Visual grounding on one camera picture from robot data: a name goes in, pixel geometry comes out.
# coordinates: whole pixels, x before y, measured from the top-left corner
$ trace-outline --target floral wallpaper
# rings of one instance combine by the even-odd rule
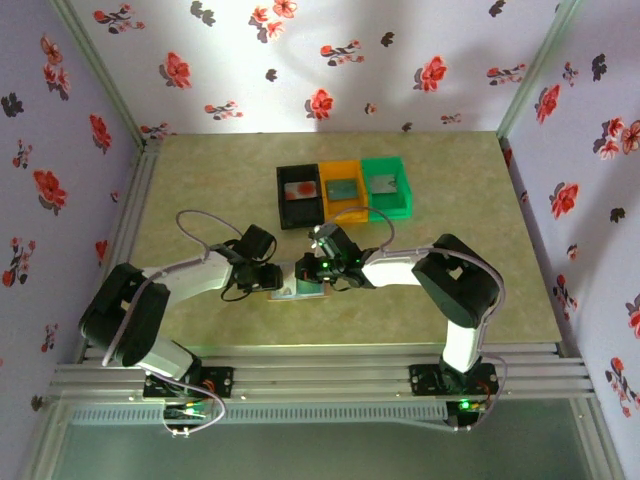
[[[166,135],[493,131],[558,0],[70,3],[141,133]]]
[[[627,478],[638,478],[640,30],[627,19],[640,3],[582,3],[504,153],[560,327],[585,359]]]
[[[0,477],[9,480],[53,369],[74,360],[135,145],[46,2],[2,1],[0,17]]]

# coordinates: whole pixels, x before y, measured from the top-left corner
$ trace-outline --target robotic arm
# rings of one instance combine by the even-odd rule
[[[446,346],[432,381],[451,394],[468,394],[478,382],[489,383],[486,378],[495,370],[481,363],[479,348],[484,321],[498,306],[502,279],[464,243],[447,234],[422,249],[361,250],[333,223],[315,227],[309,236],[316,252],[296,262],[298,279],[334,288],[337,281],[346,281],[342,290],[421,286],[448,319]],[[164,311],[208,290],[221,289],[223,300],[236,301],[281,288],[282,271],[268,262],[272,245],[277,244],[271,234],[251,225],[239,240],[209,247],[204,258],[144,270],[120,264],[85,311],[80,330],[107,351],[107,361],[113,356],[125,367],[200,385],[200,359],[158,335]],[[244,296],[225,298],[234,286]]]

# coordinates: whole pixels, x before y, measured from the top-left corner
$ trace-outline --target glass panel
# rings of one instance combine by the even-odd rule
[[[568,401],[504,401],[471,434],[394,424],[70,426],[56,480],[589,478]]]

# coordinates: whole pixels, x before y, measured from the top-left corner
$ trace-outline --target beige table surface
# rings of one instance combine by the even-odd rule
[[[278,165],[399,155],[413,191],[413,217],[396,222],[392,250],[453,233],[500,271],[508,298],[489,342],[559,341],[548,295],[504,160],[491,132],[433,134],[181,135],[157,162],[132,263],[161,266],[200,253],[174,223],[182,209],[222,216],[244,231],[277,236],[274,261],[309,251],[307,230],[281,231]],[[209,244],[233,232],[205,218],[185,226]],[[346,227],[361,248],[388,236],[384,223]],[[161,333],[190,347],[444,342],[446,320],[421,287],[332,293],[326,299],[268,302],[254,294],[224,303],[209,291],[166,312]]]

